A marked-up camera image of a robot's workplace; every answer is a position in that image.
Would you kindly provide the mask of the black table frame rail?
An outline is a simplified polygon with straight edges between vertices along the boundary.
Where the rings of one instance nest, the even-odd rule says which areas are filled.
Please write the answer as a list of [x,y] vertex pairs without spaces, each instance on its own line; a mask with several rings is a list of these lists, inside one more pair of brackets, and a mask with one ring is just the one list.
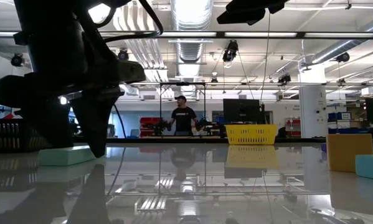
[[[210,139],[210,138],[108,138],[107,143],[126,144],[126,143],[198,143],[198,144],[225,144],[228,139]],[[275,139],[275,143],[325,143],[325,138],[303,138],[303,139]]]

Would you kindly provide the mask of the black overhead frame beam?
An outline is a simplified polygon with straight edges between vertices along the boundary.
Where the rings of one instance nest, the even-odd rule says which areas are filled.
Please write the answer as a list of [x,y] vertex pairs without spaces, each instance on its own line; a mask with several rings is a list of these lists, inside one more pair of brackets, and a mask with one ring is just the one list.
[[373,32],[164,31],[159,39],[325,39],[373,40]]

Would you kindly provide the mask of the black plastic basket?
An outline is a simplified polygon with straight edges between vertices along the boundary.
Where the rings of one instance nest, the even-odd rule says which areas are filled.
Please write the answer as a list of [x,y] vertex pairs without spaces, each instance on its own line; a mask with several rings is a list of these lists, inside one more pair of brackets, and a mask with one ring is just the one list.
[[0,153],[35,152],[49,147],[48,141],[23,119],[0,119]]

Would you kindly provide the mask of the green foam block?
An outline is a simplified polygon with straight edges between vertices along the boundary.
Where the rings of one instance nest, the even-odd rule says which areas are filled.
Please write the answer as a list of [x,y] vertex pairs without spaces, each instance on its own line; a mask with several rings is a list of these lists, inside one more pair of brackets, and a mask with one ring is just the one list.
[[44,149],[39,151],[40,166],[71,166],[96,159],[89,146]]

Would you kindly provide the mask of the yellow plastic basket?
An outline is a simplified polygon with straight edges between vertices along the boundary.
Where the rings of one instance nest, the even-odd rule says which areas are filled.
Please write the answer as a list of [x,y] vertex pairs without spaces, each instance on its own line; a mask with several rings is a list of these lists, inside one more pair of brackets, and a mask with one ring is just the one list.
[[226,133],[231,145],[273,145],[275,124],[226,124]]

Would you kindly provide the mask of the large orange foam block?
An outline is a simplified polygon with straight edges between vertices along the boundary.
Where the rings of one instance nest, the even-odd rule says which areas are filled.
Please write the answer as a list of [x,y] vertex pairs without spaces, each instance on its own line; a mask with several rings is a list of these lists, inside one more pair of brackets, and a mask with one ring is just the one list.
[[357,155],[373,155],[371,134],[328,134],[328,167],[332,172],[356,172]]

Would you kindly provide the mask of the red storage bins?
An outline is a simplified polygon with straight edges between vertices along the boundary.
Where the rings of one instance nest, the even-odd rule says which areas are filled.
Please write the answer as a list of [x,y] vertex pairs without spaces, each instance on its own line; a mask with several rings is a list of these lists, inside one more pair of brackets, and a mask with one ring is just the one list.
[[161,118],[157,117],[142,117],[139,120],[140,138],[147,136],[160,136],[162,129],[159,126]]
[[286,118],[285,130],[287,138],[300,138],[301,120],[299,118]]

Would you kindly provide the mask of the person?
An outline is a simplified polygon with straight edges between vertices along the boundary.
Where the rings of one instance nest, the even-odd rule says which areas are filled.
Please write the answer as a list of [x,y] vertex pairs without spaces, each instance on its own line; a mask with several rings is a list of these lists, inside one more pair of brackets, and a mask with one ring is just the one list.
[[175,123],[176,128],[174,131],[175,136],[192,136],[192,121],[195,124],[197,131],[201,130],[201,124],[197,120],[195,111],[186,105],[187,99],[185,96],[180,95],[175,97],[177,101],[177,108],[171,113],[171,119],[169,122],[169,127]]

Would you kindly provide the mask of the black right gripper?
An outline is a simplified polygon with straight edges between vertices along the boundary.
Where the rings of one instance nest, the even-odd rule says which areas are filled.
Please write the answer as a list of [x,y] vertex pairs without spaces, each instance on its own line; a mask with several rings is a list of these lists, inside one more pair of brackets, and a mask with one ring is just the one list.
[[266,9],[274,14],[285,7],[289,0],[232,0],[225,12],[217,17],[218,24],[254,25],[265,17]]

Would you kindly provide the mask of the silver ceiling duct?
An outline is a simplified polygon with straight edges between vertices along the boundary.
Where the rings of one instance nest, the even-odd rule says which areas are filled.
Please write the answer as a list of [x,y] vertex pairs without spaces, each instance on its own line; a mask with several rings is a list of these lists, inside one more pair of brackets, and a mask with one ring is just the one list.
[[[170,0],[172,28],[176,31],[206,31],[210,26],[214,0]],[[195,82],[202,62],[204,43],[198,39],[178,39],[177,74],[182,82]]]

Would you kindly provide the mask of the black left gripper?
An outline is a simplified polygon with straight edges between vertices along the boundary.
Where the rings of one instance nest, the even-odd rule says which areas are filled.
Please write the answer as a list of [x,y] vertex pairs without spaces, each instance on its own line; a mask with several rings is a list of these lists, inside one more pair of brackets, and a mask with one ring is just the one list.
[[[20,116],[52,148],[73,146],[70,105],[52,98],[145,79],[143,67],[120,60],[92,21],[22,21],[14,40],[27,47],[32,71],[0,78],[0,105],[21,108]],[[105,155],[108,120],[117,99],[83,96],[70,103],[83,138],[96,158]]]

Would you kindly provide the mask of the teal foam block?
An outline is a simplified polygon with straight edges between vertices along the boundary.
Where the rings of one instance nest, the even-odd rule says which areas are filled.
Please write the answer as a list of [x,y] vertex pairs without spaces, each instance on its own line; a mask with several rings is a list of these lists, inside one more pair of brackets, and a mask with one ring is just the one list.
[[373,179],[373,155],[357,155],[355,165],[358,176]]

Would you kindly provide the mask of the white round pillar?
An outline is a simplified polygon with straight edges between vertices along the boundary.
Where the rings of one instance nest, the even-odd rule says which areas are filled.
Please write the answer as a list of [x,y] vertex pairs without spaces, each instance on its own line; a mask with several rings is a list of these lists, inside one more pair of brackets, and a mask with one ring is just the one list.
[[302,68],[298,75],[301,137],[325,137],[328,133],[328,117],[326,112],[326,83],[323,64]]

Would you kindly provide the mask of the blue storage bins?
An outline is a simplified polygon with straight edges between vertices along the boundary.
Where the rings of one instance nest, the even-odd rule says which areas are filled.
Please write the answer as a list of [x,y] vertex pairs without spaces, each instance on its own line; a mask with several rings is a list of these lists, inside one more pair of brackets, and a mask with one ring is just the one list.
[[367,134],[369,132],[363,118],[353,118],[350,112],[328,114],[329,134]]

